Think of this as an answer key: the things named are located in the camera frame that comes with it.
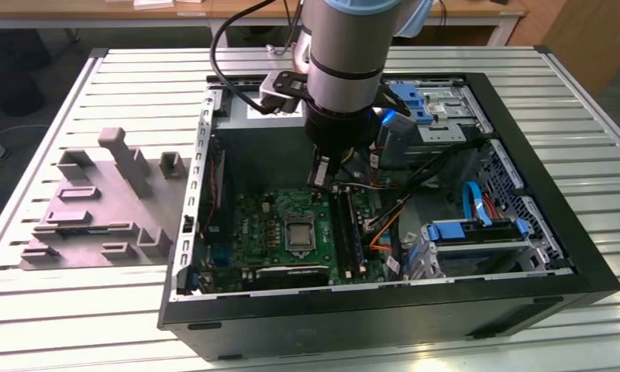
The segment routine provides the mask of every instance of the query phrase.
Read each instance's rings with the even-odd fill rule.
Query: wooden cabinet
[[[620,68],[620,0],[522,0],[510,46],[544,44],[591,95]]]

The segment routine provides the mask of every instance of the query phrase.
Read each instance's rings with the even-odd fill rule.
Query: green circuit board
[[[367,193],[354,192],[351,202],[358,219],[364,221],[372,216]],[[315,248],[303,254],[287,250],[291,221],[312,226]],[[330,285],[384,280],[380,259],[368,260],[364,275],[348,279],[340,275],[328,196],[311,189],[237,195],[229,262],[229,267],[216,273],[217,286],[224,291],[240,290],[241,269],[252,267],[326,266]]]

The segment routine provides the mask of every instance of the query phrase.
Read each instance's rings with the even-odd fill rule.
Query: gray 3d-printed part
[[[125,260],[137,256],[137,253],[128,242],[104,243],[101,254],[111,261]]]
[[[163,229],[159,229],[153,239],[147,230],[140,229],[140,235],[137,236],[137,246],[147,257],[167,257],[169,254],[169,249],[172,248],[172,241]]]
[[[87,211],[49,212],[45,222],[57,224],[89,223],[92,215]]]
[[[49,246],[39,245],[25,248],[20,258],[31,264],[53,263],[60,259],[60,253]]]
[[[152,170],[149,169],[149,163],[147,163],[145,155],[143,155],[143,151],[140,149],[129,149],[131,157],[136,161],[137,167],[140,168],[140,172],[143,175],[148,177],[152,174]]]
[[[121,128],[103,128],[101,134],[99,135],[99,145],[111,152],[115,163],[117,163],[120,174],[131,185],[139,198],[147,198],[152,195],[152,188],[147,183],[145,175],[141,170],[143,165],[137,160],[139,152],[136,151],[136,155],[132,155],[124,143],[125,136],[127,133]]]
[[[32,236],[44,243],[57,242],[64,240],[64,237],[57,233],[51,226],[36,226]]]
[[[57,169],[64,174],[64,178],[73,183],[76,180],[87,180],[84,167],[95,165],[84,150],[67,150],[57,162]]]
[[[177,152],[161,153],[159,167],[167,180],[184,178],[187,175],[187,167]]]
[[[140,227],[135,222],[111,222],[108,232],[111,236],[136,237],[140,235]]]
[[[137,198],[129,184],[123,180],[113,161],[95,161],[85,167],[85,180],[72,184],[61,180],[60,190],[73,187],[96,187],[100,198],[63,201],[52,198],[41,223],[35,227],[31,247],[43,243],[51,246],[61,255],[61,259],[49,262],[31,263],[23,260],[24,270],[48,270],[72,267],[117,267],[165,264],[167,257],[148,257],[137,246],[140,229],[148,229],[153,234],[163,228],[168,236],[179,231],[179,216],[184,205],[184,190],[187,178],[164,179],[159,169],[159,158],[148,159],[152,198]],[[184,159],[189,169],[189,159]],[[87,210],[92,221],[87,224],[49,225],[45,216],[51,212],[77,212]],[[103,254],[105,243],[129,243],[136,256],[124,260],[109,260]]]
[[[95,186],[84,186],[77,188],[64,188],[57,193],[57,197],[65,202],[75,200],[99,199],[101,191]]]

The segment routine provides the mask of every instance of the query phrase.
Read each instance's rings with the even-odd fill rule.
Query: slotted aluminum surface
[[[620,292],[510,338],[209,364],[156,329],[165,266],[16,268],[63,149],[107,157],[99,131],[120,126],[147,157],[192,152],[208,60],[200,49],[89,59],[0,218],[0,370],[620,370]],[[291,68],[263,50],[223,50],[219,61],[232,74]],[[620,278],[619,129],[554,57],[531,48],[395,48],[387,71],[487,73]]]

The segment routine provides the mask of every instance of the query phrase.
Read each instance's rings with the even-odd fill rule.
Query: cpu socket
[[[286,218],[286,250],[303,258],[316,249],[315,217],[299,215]]]

